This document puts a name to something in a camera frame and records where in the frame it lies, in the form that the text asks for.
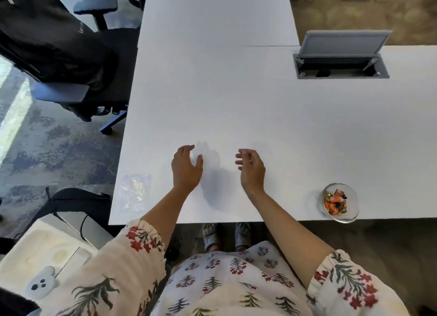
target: glass bowl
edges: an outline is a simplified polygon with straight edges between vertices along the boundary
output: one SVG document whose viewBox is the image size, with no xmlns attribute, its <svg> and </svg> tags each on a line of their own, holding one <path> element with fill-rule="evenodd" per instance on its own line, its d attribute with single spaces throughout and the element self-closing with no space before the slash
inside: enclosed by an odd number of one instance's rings
<svg viewBox="0 0 437 316">
<path fill-rule="evenodd" d="M 327 194 L 329 193 L 334 197 L 334 194 L 339 195 L 339 197 L 342 196 L 342 193 L 344 193 L 345 199 L 340 199 L 346 202 L 346 212 L 343 214 L 330 214 L 329 211 L 325 208 L 325 198 Z M 357 219 L 358 213 L 360 212 L 358 208 L 358 197 L 357 193 L 349 186 L 343 184 L 343 183 L 331 183 L 330 185 L 326 186 L 319 196 L 319 205 L 322 212 L 328 216 L 329 218 L 339 222 L 339 223 L 352 223 L 355 219 Z"/>
</svg>

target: person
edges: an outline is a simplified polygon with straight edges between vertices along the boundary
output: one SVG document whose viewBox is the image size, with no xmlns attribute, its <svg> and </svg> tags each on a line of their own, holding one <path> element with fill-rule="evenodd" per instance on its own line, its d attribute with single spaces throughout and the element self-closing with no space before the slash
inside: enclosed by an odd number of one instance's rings
<svg viewBox="0 0 437 316">
<path fill-rule="evenodd" d="M 172 190 L 56 288 L 42 315 L 144 314 L 166 276 L 164 252 L 179 212 L 202 177 L 203 158 L 192 165 L 193 148 L 175 153 Z M 236 228 L 237 251 L 220 251 L 216 225 L 208 223 L 203 228 L 207 253 L 173 269 L 151 315 L 408 315 L 390 287 L 267 195 L 265 167 L 255 150 L 239 149 L 236 157 L 241 185 L 285 259 L 267 241 L 250 246 L 246 223 Z"/>
</svg>

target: gray lid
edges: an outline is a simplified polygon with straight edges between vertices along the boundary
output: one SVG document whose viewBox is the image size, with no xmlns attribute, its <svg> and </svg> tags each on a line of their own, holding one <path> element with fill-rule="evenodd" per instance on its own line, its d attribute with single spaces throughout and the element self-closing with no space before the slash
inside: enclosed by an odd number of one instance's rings
<svg viewBox="0 0 437 316">
<path fill-rule="evenodd" d="M 373 57 L 390 34 L 391 30 L 309 30 L 299 56 Z"/>
</svg>

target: transparent plastic package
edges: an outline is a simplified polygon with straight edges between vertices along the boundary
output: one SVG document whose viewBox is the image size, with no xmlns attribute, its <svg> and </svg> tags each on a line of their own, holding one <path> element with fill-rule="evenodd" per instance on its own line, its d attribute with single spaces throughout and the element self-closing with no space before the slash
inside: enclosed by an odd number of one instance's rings
<svg viewBox="0 0 437 316">
<path fill-rule="evenodd" d="M 120 210 L 149 210 L 151 175 L 125 175 L 119 190 Z"/>
</svg>

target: person's left arm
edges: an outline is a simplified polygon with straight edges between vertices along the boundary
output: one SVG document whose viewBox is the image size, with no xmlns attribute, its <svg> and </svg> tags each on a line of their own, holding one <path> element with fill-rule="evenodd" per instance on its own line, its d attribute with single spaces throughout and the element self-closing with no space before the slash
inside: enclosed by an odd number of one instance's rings
<svg viewBox="0 0 437 316">
<path fill-rule="evenodd" d="M 191 164 L 193 148 L 180 147 L 174 155 L 172 190 L 50 293 L 51 307 L 41 315 L 142 315 L 166 275 L 165 248 L 182 205 L 202 176 L 202 156 Z"/>
</svg>

